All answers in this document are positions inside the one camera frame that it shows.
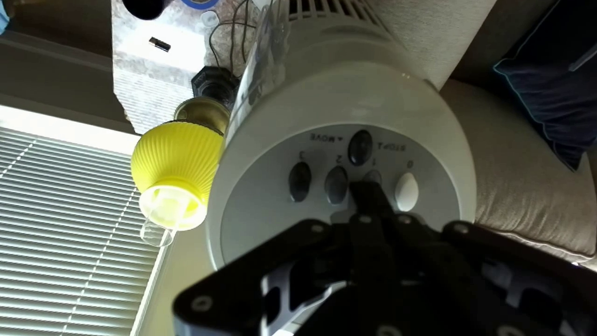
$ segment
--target wall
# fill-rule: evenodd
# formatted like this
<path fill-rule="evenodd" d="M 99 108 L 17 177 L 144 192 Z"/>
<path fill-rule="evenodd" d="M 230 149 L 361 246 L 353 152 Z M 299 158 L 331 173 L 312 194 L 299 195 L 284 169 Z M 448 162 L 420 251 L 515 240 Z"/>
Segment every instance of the wall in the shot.
<path fill-rule="evenodd" d="M 174 336 L 174 298 L 209 272 L 213 272 L 213 266 L 208 251 L 206 225 L 180 233 L 165 253 L 153 292 L 135 334 Z"/>
<path fill-rule="evenodd" d="M 133 130 L 111 70 L 97 54 L 15 31 L 0 37 L 0 104 Z"/>

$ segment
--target white window blind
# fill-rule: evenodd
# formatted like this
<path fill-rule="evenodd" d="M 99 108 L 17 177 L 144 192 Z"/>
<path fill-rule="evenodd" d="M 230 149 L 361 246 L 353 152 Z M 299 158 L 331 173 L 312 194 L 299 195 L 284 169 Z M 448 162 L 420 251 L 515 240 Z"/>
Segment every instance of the white window blind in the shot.
<path fill-rule="evenodd" d="M 0 128 L 0 334 L 129 334 L 142 222 L 127 154 Z"/>

